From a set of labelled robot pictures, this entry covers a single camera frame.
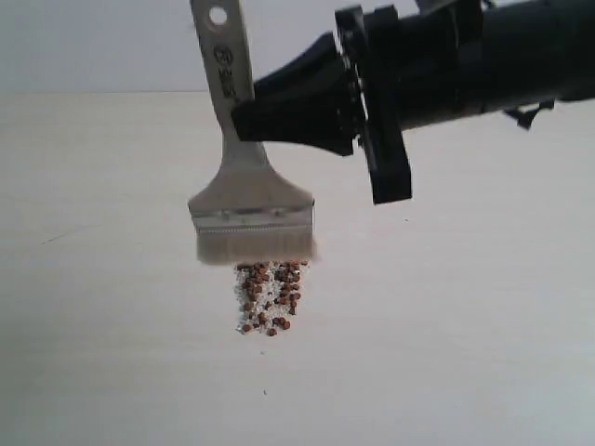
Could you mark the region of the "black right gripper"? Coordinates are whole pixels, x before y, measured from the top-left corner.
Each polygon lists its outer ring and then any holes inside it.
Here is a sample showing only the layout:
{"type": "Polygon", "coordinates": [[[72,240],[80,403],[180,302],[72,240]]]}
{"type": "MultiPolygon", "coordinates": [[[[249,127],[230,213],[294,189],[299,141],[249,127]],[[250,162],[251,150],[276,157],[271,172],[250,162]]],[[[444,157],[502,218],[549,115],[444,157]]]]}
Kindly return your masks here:
{"type": "Polygon", "coordinates": [[[407,94],[438,98],[444,78],[482,57],[479,4],[421,4],[335,14],[337,34],[323,33],[280,69],[254,83],[255,97],[231,112],[242,141],[309,146],[339,157],[364,150],[375,204],[413,196],[403,142],[407,94]],[[350,92],[347,91],[347,79],[350,92]]]}

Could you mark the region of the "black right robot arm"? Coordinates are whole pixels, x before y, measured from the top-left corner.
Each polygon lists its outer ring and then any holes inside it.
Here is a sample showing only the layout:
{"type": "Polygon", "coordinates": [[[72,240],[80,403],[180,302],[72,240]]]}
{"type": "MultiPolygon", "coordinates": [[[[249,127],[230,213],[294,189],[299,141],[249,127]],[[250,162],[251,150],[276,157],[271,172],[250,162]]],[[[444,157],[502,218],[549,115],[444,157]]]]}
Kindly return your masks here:
{"type": "Polygon", "coordinates": [[[408,200],[403,132],[501,112],[529,128],[557,102],[594,96],[590,1],[421,1],[340,9],[337,29],[255,83],[231,118],[245,141],[349,156],[364,150],[376,204],[408,200]]]}

